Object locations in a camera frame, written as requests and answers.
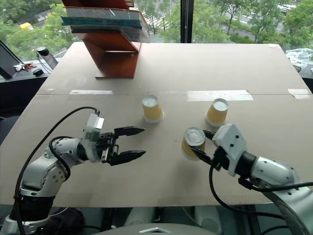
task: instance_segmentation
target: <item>white tape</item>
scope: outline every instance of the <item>white tape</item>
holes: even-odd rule
[[[288,92],[296,99],[311,99],[312,96],[307,89],[288,89]]]
[[[213,101],[217,98],[223,98],[228,101],[253,100],[252,95],[247,90],[187,92],[187,101]]]
[[[69,94],[113,94],[113,91],[71,90]]]

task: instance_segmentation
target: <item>table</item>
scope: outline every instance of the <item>table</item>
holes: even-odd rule
[[[0,148],[0,203],[13,203],[17,175],[50,127],[74,108],[88,105],[101,110],[101,117],[105,118],[103,132],[129,125],[145,127],[146,131],[136,136],[121,137],[118,144],[121,151],[147,149],[148,152],[135,161],[114,167],[90,162],[75,166],[70,179],[62,185],[55,206],[216,205],[208,187],[208,165],[190,161],[180,152],[185,129],[210,128],[204,114],[212,101],[192,101],[188,91],[247,90],[253,100],[230,100],[227,122],[239,126],[249,152],[285,161],[298,170],[303,181],[309,181],[313,176],[310,157],[313,95],[295,98],[288,92],[290,88],[307,87],[278,46],[246,46],[143,44],[132,80],[95,79],[96,67],[86,48],[82,43],[74,43]],[[217,54],[219,50],[220,60],[207,56],[208,62],[203,61],[205,55]],[[162,59],[157,59],[166,51]],[[177,63],[172,61],[171,67],[168,63],[173,58]],[[221,69],[223,58],[227,69]],[[243,71],[242,64],[247,63],[249,66]],[[220,69],[214,73],[212,69],[216,67]],[[72,90],[107,92],[70,94]],[[144,121],[141,100],[145,94],[158,95],[165,112],[161,123]],[[81,111],[72,116],[51,138],[57,135],[80,138],[89,113]],[[47,141],[37,156],[46,146]],[[209,141],[206,151],[214,152]],[[262,194],[240,186],[224,170],[214,174],[214,182],[220,197],[230,204],[268,202]]]

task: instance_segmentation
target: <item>yellow paper cup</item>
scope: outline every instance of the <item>yellow paper cup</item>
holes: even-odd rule
[[[224,125],[228,111],[228,102],[224,99],[215,99],[205,116],[206,122],[214,127]]]
[[[197,127],[188,128],[181,142],[181,152],[183,155],[190,160],[197,161],[199,158],[192,151],[191,146],[198,147],[202,151],[205,150],[205,134]]]
[[[149,123],[159,123],[164,118],[164,112],[155,95],[147,95],[142,100],[145,120]]]

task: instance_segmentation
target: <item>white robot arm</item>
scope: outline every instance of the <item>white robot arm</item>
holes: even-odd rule
[[[281,211],[293,235],[313,235],[313,191],[301,184],[293,167],[248,153],[246,140],[235,124],[221,126],[216,133],[204,133],[217,150],[211,159],[193,147],[201,160],[216,170],[223,167],[231,176],[240,175],[239,184],[262,192]]]
[[[80,140],[56,137],[50,141],[50,146],[43,154],[27,166],[18,198],[24,234],[34,234],[47,224],[53,200],[62,183],[69,178],[70,168],[87,160],[110,165],[127,163],[146,152],[131,150],[118,154],[116,144],[119,136],[135,135],[144,131],[143,128],[123,127],[115,129],[114,133],[101,134],[103,123],[103,118],[90,114]],[[0,235],[19,234],[16,209],[15,203]]]

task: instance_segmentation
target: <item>upside-down paper cup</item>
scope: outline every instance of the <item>upside-down paper cup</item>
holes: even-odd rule
[[[215,99],[205,116],[206,122],[214,127],[224,125],[228,111],[228,102],[224,99]]]
[[[164,118],[164,112],[155,95],[147,95],[142,100],[145,120],[149,123],[159,123]]]
[[[198,147],[202,151],[205,150],[205,134],[197,127],[191,127],[185,131],[184,138],[181,142],[181,152],[190,160],[199,160],[191,147]]]

